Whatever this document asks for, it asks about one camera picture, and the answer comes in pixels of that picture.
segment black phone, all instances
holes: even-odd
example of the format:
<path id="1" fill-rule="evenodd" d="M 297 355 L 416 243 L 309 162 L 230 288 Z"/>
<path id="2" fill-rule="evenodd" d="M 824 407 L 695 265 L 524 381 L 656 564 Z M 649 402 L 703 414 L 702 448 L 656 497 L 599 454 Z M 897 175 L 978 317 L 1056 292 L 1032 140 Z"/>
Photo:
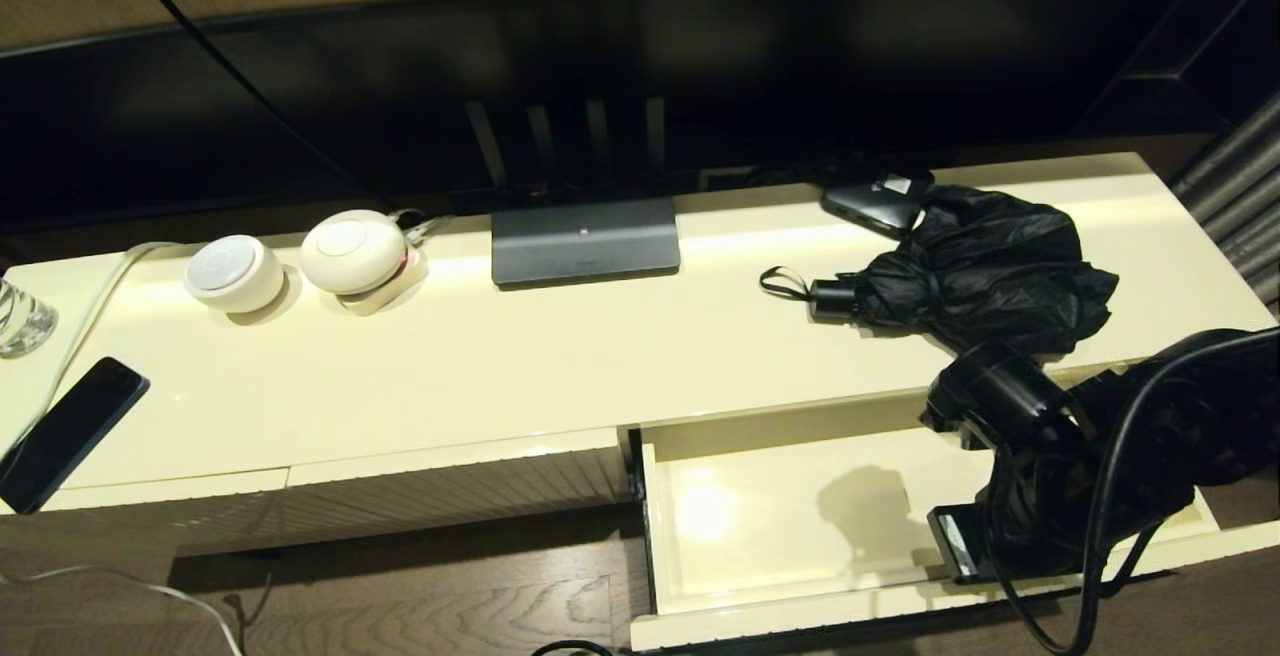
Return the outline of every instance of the black phone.
<path id="1" fill-rule="evenodd" d="M 148 386 L 115 359 L 93 364 L 0 460 L 0 498 L 36 514 Z"/>

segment glass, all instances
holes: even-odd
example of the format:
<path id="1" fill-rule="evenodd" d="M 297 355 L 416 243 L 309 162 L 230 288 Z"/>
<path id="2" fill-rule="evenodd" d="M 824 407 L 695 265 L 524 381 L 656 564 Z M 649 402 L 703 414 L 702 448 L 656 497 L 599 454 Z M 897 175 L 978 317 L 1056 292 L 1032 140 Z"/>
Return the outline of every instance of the glass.
<path id="1" fill-rule="evenodd" d="M 40 346 L 58 325 L 58 311 L 0 278 L 0 359 Z"/>

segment folded umbrella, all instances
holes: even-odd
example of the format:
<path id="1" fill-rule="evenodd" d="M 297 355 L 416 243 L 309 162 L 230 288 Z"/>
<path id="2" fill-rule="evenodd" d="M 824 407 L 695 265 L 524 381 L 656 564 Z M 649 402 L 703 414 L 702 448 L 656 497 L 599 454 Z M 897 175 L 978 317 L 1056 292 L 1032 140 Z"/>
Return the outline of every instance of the folded umbrella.
<path id="1" fill-rule="evenodd" d="M 835 281 L 764 291 L 809 302 L 817 320 L 916 328 L 965 350 L 1002 338 L 1024 354 L 1069 354 L 1111 313 L 1119 277 L 1083 260 L 1065 213 L 996 191 L 933 186 L 924 219 L 895 251 Z"/>

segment white dome device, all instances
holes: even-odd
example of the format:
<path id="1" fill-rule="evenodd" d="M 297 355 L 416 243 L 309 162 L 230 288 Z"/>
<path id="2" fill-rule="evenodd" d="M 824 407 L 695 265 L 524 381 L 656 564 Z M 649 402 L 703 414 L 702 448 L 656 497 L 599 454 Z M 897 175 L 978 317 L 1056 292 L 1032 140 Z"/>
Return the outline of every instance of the white dome device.
<path id="1" fill-rule="evenodd" d="M 355 209 L 334 214 L 302 240 L 307 281 L 369 315 L 425 277 L 426 261 L 385 214 Z"/>
<path id="2" fill-rule="evenodd" d="M 274 251 L 252 236 L 225 236 L 187 261 L 187 292 L 211 309 L 244 314 L 266 306 L 284 286 Z"/>

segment open drawer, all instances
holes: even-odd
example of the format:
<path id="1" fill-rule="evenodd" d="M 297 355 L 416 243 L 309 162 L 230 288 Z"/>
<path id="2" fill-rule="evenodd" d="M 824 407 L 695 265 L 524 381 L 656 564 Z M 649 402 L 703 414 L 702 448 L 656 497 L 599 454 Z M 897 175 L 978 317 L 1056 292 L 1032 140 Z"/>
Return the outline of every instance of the open drawer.
<path id="1" fill-rule="evenodd" d="M 657 614 L 631 625 L 653 651 L 970 606 L 997 584 L 947 578 L 925 515 L 973 501 L 987 451 L 916 420 L 924 391 L 644 429 Z M 1280 523 L 1220 530 L 1204 498 L 1160 529 L 1138 573 L 1280 545 Z M 1129 543 L 1116 547 L 1111 573 Z M 1078 577 L 1023 582 L 1074 587 Z"/>

